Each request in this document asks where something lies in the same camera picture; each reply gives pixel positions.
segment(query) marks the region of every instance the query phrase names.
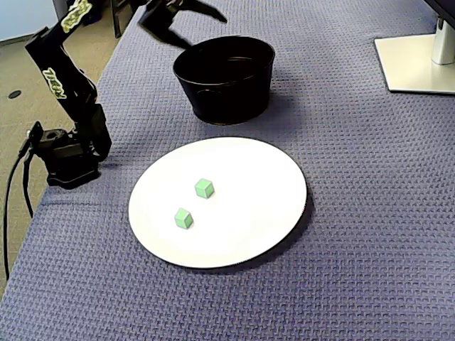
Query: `green cube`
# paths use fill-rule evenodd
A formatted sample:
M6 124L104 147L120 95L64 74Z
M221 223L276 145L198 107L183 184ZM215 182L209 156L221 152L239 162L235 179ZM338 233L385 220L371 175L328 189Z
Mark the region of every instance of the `green cube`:
M175 218L177 226L181 227L182 229L189 229L193 224L193 217L191 217L191 213L187 210L184 210L183 208L178 209Z
M212 182L206 179L200 179L199 182L196 183L195 187L196 194L200 197L204 197L205 199L210 198L210 196L215 192Z

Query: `black cable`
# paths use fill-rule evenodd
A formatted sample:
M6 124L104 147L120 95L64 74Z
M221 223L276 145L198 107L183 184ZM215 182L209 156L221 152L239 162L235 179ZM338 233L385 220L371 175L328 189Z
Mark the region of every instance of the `black cable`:
M6 275L7 281L9 280L8 242L7 242L9 190L11 189L11 181L13 180L14 172L16 171L16 168L17 168L19 162L21 162L21 159L26 155L27 150L30 148L30 145L31 145L31 142L30 142L29 138L27 138L22 143L21 149L19 149L19 154L18 154L17 160L14 163L13 168L11 169L11 172L9 173L8 182L6 184L5 205L4 205L4 210L3 210L3 259L4 259L5 275Z
M5 194L5 207L3 211L3 258L4 258L4 265L5 265L5 275L6 280L9 279L9 268L8 268L8 243L6 242L6 238L8 236L7 227L8 227L8 197L9 197L9 190L11 188L11 181L13 180L13 174L16 171L17 165L21 161L23 156L19 155L16 162L14 163L11 172L9 173L8 177L8 184L6 185L6 194Z
M30 173L30 162L33 158L32 150L29 150L26 156L26 159L23 161L23 197L26 199L26 204L28 208L28 213L30 213L30 218L33 218L33 208L31 207L30 198L28 197L28 174Z

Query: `textured fabric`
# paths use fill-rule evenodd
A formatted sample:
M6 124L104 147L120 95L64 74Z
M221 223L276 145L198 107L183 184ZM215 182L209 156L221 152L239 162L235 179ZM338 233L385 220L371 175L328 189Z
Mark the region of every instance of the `textured fabric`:
M237 126L198 121L172 72L179 49L130 24L99 82L113 145L102 176L47 189L0 305L3 340L455 340L455 99L391 94L374 39L430 33L422 0L210 1L182 13L194 43L274 46L272 98ZM139 18L137 13L133 22ZM151 255L129 195L157 158L249 136L305 173L308 222L281 252L221 273Z

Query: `white monitor base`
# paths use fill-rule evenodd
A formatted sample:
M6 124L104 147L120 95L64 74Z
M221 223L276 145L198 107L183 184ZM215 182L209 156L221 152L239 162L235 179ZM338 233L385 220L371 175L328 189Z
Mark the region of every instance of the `white monitor base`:
M434 34L376 39L387 86L392 92L455 94L455 64L432 61Z

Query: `black bowl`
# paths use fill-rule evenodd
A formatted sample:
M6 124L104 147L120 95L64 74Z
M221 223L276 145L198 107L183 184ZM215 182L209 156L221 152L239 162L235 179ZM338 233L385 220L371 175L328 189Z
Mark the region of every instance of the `black bowl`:
M274 58L273 47L258 39L221 37L185 50L173 71L199 119L238 124L267 108Z

